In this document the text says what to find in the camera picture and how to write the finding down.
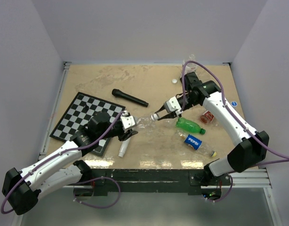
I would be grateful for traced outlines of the white cap with square mark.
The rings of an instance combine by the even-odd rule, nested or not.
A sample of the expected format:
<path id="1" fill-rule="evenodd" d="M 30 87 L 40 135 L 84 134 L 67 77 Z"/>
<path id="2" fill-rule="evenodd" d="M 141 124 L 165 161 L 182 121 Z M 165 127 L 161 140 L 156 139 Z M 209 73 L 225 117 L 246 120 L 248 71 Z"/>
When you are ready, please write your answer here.
<path id="1" fill-rule="evenodd" d="M 152 119 L 153 121 L 158 121 L 158 120 L 159 120 L 159 115 L 156 114 L 156 113 L 154 113 L 154 114 L 151 115 L 151 119 Z"/>

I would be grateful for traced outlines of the white label tea bottle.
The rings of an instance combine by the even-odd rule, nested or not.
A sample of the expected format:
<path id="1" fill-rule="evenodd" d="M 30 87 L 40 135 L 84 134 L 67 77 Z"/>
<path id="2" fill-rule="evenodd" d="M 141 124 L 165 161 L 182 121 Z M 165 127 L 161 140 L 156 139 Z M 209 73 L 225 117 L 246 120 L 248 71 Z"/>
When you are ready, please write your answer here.
<path id="1" fill-rule="evenodd" d="M 196 61 L 195 55 L 194 54 L 190 54 L 187 58 L 185 58 L 183 60 L 183 62 L 182 62 L 182 70 L 181 71 L 183 71 L 183 67 L 184 67 L 185 63 L 188 62 L 188 61 Z M 185 66 L 184 75 L 186 75 L 188 73 L 196 72 L 197 67 L 198 66 L 195 63 L 188 63 Z"/>

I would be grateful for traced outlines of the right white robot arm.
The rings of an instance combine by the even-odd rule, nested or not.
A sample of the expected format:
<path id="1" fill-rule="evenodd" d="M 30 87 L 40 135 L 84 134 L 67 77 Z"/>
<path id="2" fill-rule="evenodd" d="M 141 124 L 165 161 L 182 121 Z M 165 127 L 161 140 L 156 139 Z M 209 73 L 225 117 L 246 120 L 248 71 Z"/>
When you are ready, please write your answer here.
<path id="1" fill-rule="evenodd" d="M 266 157 L 266 146 L 269 136 L 265 131 L 257 131 L 250 126 L 222 97 L 222 90 L 214 81 L 202 82 L 196 73 L 191 72 L 181 79 L 186 89 L 186 100 L 183 97 L 172 97 L 159 109 L 166 115 L 160 117 L 155 112 L 151 119 L 160 121 L 181 117 L 184 110 L 201 105 L 211 112 L 230 136 L 234 149 L 225 157 L 215 160 L 204 167 L 204 181 L 214 185 L 220 176 L 232 171 L 243 172 L 261 162 Z"/>

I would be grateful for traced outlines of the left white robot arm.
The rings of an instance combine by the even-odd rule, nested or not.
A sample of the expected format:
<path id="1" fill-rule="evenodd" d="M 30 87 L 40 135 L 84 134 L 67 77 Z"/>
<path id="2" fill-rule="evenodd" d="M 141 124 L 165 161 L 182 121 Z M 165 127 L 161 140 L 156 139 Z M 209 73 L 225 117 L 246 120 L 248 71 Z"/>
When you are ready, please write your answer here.
<path id="1" fill-rule="evenodd" d="M 9 203 L 11 210 L 22 215 L 31 210 L 47 194 L 70 184 L 86 185 L 92 171 L 81 157 L 98 147 L 99 141 L 118 137 L 125 141 L 137 134 L 137 120 L 128 111 L 119 112 L 113 121 L 106 112 L 97 112 L 71 138 L 52 154 L 29 167 L 11 168 L 5 174 L 2 193 L 5 199 L 0 211 Z"/>

